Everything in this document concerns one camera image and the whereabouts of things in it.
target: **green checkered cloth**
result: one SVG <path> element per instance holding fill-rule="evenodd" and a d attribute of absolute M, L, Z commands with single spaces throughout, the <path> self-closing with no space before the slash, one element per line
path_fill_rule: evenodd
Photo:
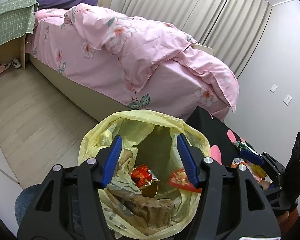
<path fill-rule="evenodd" d="M 0 4 L 0 45 L 32 33 L 36 0 L 7 0 Z"/>

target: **bed frame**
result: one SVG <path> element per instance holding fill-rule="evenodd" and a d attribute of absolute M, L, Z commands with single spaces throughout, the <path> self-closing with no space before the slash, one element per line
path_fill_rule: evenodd
<path fill-rule="evenodd" d="M 110 8 L 112 0 L 98 0 L 98 6 Z M 201 45 L 194 45 L 196 49 L 201 49 L 213 55 L 213 49 Z M 89 114 L 98 122 L 102 121 L 109 115 L 119 112 L 128 111 L 131 108 L 119 103 L 118 101 L 107 97 L 95 90 L 84 87 L 76 82 L 71 81 L 65 76 L 42 63 L 40 60 L 26 55 L 26 60 L 30 62 L 44 75 L 56 88 L 58 88 L 66 97 L 74 102 L 83 111 Z"/>

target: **pink rabbit ear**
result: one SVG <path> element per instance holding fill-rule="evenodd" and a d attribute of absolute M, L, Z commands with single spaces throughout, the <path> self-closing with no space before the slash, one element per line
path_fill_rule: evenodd
<path fill-rule="evenodd" d="M 221 152 L 217 145 L 213 145 L 210 148 L 211 158 L 214 159 L 216 162 L 218 162 L 220 165 L 222 165 L 221 162 Z"/>
<path fill-rule="evenodd" d="M 235 136 L 234 136 L 233 132 L 230 129 L 228 130 L 227 135 L 228 135 L 228 138 L 230 139 L 231 142 L 236 141 Z"/>

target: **blue gripper pad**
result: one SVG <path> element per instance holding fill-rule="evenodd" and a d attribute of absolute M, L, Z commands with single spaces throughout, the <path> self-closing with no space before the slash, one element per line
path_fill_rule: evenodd
<path fill-rule="evenodd" d="M 177 137 L 177 149 L 183 163 L 183 167 L 185 168 L 187 177 L 189 182 L 191 182 L 194 187 L 199 186 L 199 179 L 197 176 L 197 165 L 192 157 L 191 151 L 189 149 L 190 145 L 184 136 L 184 134 L 180 134 Z"/>
<path fill-rule="evenodd" d="M 262 157 L 246 149 L 240 151 L 240 157 L 259 166 L 265 163 Z"/>
<path fill-rule="evenodd" d="M 117 162 L 121 150 L 122 150 L 122 138 L 119 135 L 116 135 L 110 145 L 109 157 L 103 166 L 103 176 L 101 180 L 101 184 L 103 187 L 106 187 L 112 180 L 112 176 L 117 166 Z"/>

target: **sneaker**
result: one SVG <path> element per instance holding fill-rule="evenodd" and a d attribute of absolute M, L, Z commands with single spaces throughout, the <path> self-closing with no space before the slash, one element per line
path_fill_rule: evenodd
<path fill-rule="evenodd" d="M 11 66 L 11 62 L 0 62 L 0 65 L 4 66 L 4 69 L 7 70 Z"/>
<path fill-rule="evenodd" d="M 13 65 L 15 68 L 20 68 L 20 67 L 21 67 L 21 63 L 19 62 L 19 59 L 16 58 L 16 57 L 12 60 L 12 65 Z"/>

